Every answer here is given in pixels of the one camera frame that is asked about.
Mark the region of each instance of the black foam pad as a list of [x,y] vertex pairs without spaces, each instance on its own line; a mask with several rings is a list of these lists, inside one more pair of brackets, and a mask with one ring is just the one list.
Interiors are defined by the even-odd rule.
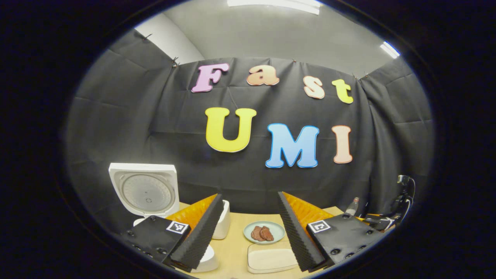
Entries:
[[325,266],[325,258],[301,227],[296,215],[282,192],[279,195],[279,214],[288,234],[289,243],[301,271],[313,272]]
[[215,227],[224,210],[222,195],[217,194],[186,240],[171,255],[171,265],[190,272],[196,269],[212,239]]

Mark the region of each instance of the letter u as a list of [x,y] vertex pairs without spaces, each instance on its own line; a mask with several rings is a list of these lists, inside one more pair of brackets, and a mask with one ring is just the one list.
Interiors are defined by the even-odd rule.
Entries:
[[210,147],[221,152],[238,152],[249,143],[251,134],[251,119],[256,115],[253,109],[237,109],[236,115],[240,117],[240,130],[235,140],[225,139],[224,118],[229,115],[226,108],[208,108],[205,111],[208,117],[207,132],[205,134]]

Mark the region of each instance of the blue letter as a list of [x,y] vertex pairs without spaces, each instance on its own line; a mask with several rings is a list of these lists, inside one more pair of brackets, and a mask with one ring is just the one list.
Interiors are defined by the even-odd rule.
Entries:
[[296,141],[293,140],[288,126],[284,124],[273,123],[267,126],[267,129],[272,133],[272,148],[270,150],[270,159],[265,162],[265,166],[269,168],[280,168],[284,166],[284,161],[281,160],[281,152],[284,153],[284,157],[286,157],[286,161],[290,167],[295,164],[300,153],[302,156],[297,163],[300,168],[313,168],[317,166],[317,160],[315,159],[315,141],[318,135],[317,127],[303,127]]

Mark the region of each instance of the orange letter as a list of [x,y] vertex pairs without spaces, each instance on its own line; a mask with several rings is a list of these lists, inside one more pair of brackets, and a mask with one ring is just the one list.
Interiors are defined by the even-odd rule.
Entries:
[[312,98],[322,99],[325,96],[324,89],[322,89],[322,81],[320,79],[307,75],[303,78],[303,83],[306,85],[303,90]]
[[247,77],[249,85],[276,85],[279,78],[276,77],[276,69],[269,65],[259,65],[249,70],[251,73]]
[[338,125],[332,127],[332,131],[336,134],[337,145],[334,162],[337,164],[345,164],[351,162],[351,160],[353,160],[353,157],[350,154],[350,141],[348,137],[349,133],[351,132],[350,127]]

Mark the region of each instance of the black curtain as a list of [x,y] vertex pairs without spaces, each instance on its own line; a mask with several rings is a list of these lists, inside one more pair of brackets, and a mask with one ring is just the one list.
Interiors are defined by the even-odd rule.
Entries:
[[[192,93],[201,65],[229,63],[210,92]],[[276,68],[280,82],[251,86],[248,70]],[[303,77],[323,82],[325,97],[303,90]],[[333,80],[350,85],[352,104],[341,102]],[[224,137],[238,134],[237,108],[257,111],[249,145],[236,153],[212,149],[205,130],[210,107],[230,110]],[[285,164],[269,169],[271,134],[283,123],[296,138],[304,126],[319,128],[315,168]],[[346,125],[353,161],[336,164],[331,128]],[[362,79],[328,68],[276,58],[223,58],[172,67],[172,60],[135,31],[113,44],[82,81],[67,122],[67,163],[74,187],[88,210],[111,231],[127,229],[138,216],[129,213],[114,191],[110,162],[173,164],[179,196],[194,203],[223,193],[231,211],[277,213],[277,191],[318,207],[344,210],[360,197],[358,214],[386,213],[400,192],[398,174],[412,175],[417,193],[426,187],[434,131],[422,86],[400,59]]]

